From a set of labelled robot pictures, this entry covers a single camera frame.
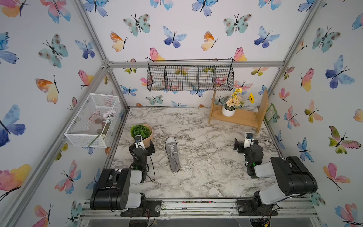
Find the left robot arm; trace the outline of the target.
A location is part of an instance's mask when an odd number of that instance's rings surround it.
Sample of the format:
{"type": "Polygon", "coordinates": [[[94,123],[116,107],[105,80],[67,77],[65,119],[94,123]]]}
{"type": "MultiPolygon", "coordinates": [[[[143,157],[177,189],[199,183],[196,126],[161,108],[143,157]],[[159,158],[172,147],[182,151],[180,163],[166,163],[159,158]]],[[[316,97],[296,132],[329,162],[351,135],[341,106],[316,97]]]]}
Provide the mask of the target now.
{"type": "Polygon", "coordinates": [[[129,151],[133,157],[133,163],[129,168],[109,168],[102,171],[90,198],[91,210],[146,212],[145,195],[131,192],[130,186],[143,183],[148,177],[150,168],[147,157],[155,153],[155,147],[152,141],[149,142],[149,147],[139,142],[131,145],[129,151]]]}

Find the white shoelace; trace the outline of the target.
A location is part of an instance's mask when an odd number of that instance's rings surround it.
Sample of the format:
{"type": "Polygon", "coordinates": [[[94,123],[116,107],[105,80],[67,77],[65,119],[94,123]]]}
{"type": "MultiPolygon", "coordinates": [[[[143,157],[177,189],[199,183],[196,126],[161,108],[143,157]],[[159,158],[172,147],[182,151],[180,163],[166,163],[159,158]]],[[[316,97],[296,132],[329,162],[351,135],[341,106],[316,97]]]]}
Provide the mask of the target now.
{"type": "Polygon", "coordinates": [[[172,151],[170,154],[167,154],[169,164],[172,166],[180,166],[179,153],[172,151]]]}

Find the grey canvas sneaker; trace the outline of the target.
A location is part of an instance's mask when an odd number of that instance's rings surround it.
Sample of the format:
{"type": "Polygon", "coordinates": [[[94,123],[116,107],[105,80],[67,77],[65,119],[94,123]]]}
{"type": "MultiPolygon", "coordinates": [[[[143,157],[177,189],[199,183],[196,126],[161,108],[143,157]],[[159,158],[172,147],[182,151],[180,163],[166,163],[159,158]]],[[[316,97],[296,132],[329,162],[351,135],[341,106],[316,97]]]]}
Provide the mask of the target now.
{"type": "Polygon", "coordinates": [[[171,171],[177,173],[181,169],[178,143],[174,137],[168,137],[164,144],[166,156],[168,157],[171,171]]]}

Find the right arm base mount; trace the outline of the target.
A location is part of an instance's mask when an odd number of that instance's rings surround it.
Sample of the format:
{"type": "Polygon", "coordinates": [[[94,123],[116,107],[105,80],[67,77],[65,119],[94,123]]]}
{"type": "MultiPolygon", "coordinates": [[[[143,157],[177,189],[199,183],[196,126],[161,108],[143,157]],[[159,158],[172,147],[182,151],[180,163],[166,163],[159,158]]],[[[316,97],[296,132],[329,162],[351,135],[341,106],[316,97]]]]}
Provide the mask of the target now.
{"type": "Polygon", "coordinates": [[[275,212],[273,206],[259,203],[255,199],[244,199],[236,201],[236,209],[239,216],[269,216],[275,212]]]}

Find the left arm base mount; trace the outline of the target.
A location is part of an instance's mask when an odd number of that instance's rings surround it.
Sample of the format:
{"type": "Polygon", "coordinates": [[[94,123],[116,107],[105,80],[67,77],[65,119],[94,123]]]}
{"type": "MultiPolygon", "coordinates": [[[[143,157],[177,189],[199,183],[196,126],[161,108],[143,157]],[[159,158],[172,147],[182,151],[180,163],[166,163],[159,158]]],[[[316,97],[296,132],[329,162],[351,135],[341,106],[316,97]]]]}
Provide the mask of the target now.
{"type": "Polygon", "coordinates": [[[159,217],[161,201],[144,200],[138,208],[127,208],[120,213],[121,217],[159,217]]]}

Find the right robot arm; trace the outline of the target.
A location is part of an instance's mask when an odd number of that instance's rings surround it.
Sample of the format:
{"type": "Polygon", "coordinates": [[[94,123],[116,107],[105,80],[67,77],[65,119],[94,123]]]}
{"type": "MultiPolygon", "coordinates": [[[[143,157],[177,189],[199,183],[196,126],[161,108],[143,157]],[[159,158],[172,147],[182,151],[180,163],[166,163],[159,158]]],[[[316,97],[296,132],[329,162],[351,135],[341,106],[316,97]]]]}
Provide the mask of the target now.
{"type": "Polygon", "coordinates": [[[233,149],[245,157],[251,178],[275,178],[272,186],[254,193],[256,205],[274,205],[292,196],[304,196],[318,190],[318,183],[298,157],[272,157],[263,163],[263,148],[257,140],[234,139],[233,149]]]}

